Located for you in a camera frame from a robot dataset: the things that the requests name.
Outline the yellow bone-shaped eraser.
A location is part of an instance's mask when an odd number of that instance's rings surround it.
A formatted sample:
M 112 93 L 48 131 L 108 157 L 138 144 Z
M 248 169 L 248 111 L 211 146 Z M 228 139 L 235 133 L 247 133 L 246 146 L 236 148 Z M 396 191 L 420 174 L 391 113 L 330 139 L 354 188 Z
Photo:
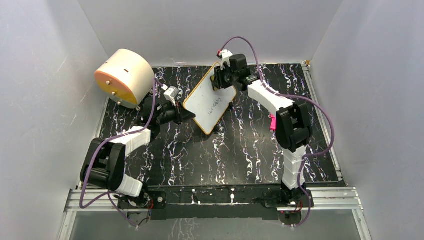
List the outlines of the yellow bone-shaped eraser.
M 214 75 L 212 75 L 210 77 L 210 81 L 211 81 L 212 89 L 215 91 L 217 88 L 216 88 L 216 85 L 215 85 L 215 76 Z

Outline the white whiteboard with orange frame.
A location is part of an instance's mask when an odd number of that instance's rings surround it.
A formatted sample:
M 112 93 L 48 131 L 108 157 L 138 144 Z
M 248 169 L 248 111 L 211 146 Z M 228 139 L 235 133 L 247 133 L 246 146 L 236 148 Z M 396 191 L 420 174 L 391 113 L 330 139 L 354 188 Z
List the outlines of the white whiteboard with orange frame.
M 233 86 L 213 89 L 211 77 L 215 75 L 214 68 L 219 65 L 216 62 L 208 70 L 183 102 L 183 107 L 195 114 L 193 120 L 206 135 L 212 133 L 237 95 L 237 90 Z

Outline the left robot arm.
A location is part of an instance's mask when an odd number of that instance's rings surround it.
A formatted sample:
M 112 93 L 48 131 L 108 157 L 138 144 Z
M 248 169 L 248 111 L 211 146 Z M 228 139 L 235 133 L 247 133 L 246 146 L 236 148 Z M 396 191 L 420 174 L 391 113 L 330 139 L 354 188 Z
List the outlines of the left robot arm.
M 88 185 L 130 197 L 137 208 L 149 203 L 149 194 L 143 191 L 142 181 L 125 173 L 126 157 L 135 150 L 152 143 L 161 132 L 161 126 L 174 122 L 181 125 L 196 117 L 179 102 L 159 101 L 148 97 L 142 106 L 138 122 L 128 131 L 108 139 L 91 141 L 80 172 L 85 189 Z

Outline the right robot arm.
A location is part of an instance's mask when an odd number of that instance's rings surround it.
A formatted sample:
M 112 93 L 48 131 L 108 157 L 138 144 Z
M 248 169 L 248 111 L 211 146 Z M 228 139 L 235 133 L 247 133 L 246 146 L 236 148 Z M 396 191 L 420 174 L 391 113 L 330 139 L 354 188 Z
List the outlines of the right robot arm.
M 263 201 L 295 207 L 305 194 L 303 156 L 313 134 L 307 105 L 280 96 L 259 76 L 252 74 L 244 54 L 232 54 L 225 49 L 219 51 L 217 57 L 220 63 L 211 77 L 212 88 L 236 87 L 247 92 L 250 99 L 266 108 L 275 118 L 275 138 L 283 149 L 284 161 L 281 192 L 277 196 L 265 197 Z

